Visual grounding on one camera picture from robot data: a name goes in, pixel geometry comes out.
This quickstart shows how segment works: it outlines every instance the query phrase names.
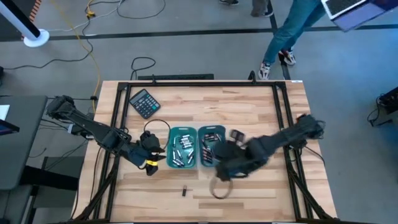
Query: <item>white stand base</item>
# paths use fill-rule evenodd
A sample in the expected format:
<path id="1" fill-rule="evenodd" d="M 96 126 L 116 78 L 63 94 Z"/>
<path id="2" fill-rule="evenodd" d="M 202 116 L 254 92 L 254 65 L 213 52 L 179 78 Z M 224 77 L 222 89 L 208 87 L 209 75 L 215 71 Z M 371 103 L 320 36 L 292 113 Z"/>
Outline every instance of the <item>white stand base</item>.
<path id="1" fill-rule="evenodd" d="M 40 35 L 36 40 L 30 40 L 24 37 L 24 44 L 28 47 L 40 47 L 43 46 L 47 41 L 49 41 L 50 34 L 48 31 L 39 29 Z"/>

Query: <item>yellow tag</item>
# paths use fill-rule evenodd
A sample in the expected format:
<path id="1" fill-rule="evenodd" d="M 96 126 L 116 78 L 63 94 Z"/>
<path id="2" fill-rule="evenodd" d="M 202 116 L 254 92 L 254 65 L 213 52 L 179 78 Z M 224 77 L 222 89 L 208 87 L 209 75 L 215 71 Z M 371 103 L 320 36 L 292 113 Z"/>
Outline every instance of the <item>yellow tag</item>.
<path id="1" fill-rule="evenodd" d="M 149 164 L 151 166 L 157 166 L 157 162 L 154 162 L 154 161 L 147 161 L 147 164 Z"/>

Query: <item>white paper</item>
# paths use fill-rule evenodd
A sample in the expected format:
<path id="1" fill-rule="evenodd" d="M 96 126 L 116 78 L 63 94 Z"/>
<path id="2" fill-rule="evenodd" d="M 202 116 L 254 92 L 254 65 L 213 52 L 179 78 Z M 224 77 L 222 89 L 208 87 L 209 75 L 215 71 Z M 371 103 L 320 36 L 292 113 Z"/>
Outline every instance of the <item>white paper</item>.
<path id="1" fill-rule="evenodd" d="M 1 120 L 4 121 L 6 119 L 9 108 L 10 108 L 10 105 L 0 105 L 0 119 Z"/>

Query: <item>calculator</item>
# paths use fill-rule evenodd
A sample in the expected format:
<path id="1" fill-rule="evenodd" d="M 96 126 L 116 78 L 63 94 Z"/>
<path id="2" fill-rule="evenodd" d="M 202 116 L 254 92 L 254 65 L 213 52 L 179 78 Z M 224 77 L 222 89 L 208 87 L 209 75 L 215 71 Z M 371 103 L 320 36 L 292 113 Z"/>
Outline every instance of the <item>calculator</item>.
<path id="1" fill-rule="evenodd" d="M 145 89 L 132 96 L 130 104 L 144 119 L 160 109 L 160 104 Z"/>

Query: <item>sneaker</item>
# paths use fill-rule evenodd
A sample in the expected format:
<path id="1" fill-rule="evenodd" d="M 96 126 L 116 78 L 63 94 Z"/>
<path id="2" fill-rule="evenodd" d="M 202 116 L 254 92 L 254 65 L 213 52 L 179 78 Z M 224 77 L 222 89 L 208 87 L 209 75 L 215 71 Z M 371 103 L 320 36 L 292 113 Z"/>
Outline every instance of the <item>sneaker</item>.
<path id="1" fill-rule="evenodd" d="M 285 62 L 288 65 L 295 65 L 296 64 L 296 58 L 293 55 L 293 49 L 289 49 L 289 50 L 281 50 L 279 52 L 280 55 L 283 55 L 285 58 Z"/>
<path id="2" fill-rule="evenodd" d="M 261 67 L 259 70 L 259 78 L 261 80 L 268 80 L 269 79 L 269 70 L 271 69 L 271 65 L 261 63 Z"/>
<path id="3" fill-rule="evenodd" d="M 252 16 L 252 17 L 270 17 L 270 16 L 272 16 L 272 15 L 274 15 L 274 11 L 266 11 L 266 12 L 263 12 L 262 14 L 259 14 L 259 13 L 250 13 L 250 15 Z"/>
<path id="4" fill-rule="evenodd" d="M 237 6 L 239 4 L 238 0 L 218 0 L 218 2 L 229 6 Z"/>

